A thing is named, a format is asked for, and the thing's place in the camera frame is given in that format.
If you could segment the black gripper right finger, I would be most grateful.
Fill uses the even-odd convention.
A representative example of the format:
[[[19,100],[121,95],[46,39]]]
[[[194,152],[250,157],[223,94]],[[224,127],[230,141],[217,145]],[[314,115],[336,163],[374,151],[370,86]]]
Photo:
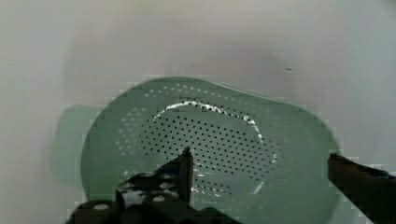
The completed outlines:
[[[331,154],[328,179],[374,224],[395,224],[396,181],[386,171]]]

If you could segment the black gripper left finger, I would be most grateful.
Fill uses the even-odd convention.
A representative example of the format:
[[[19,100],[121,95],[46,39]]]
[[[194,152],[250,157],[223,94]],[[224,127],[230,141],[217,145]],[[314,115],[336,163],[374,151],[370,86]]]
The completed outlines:
[[[87,201],[65,224],[241,224],[213,207],[190,206],[193,156],[185,147],[151,173],[119,184],[116,199]]]

